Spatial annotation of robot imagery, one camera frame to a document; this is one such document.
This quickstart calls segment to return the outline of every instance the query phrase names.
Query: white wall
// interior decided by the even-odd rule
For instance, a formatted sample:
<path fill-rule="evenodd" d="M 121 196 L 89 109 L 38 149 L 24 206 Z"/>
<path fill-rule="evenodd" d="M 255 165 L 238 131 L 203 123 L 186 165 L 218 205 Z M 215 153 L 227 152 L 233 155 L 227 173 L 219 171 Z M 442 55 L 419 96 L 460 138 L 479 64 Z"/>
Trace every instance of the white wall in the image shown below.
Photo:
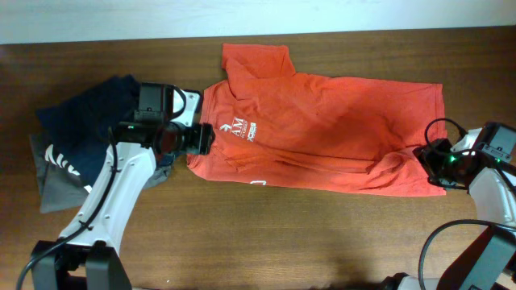
<path fill-rule="evenodd" d="M 516 0 L 0 0 L 0 44 L 516 24 Z"/>

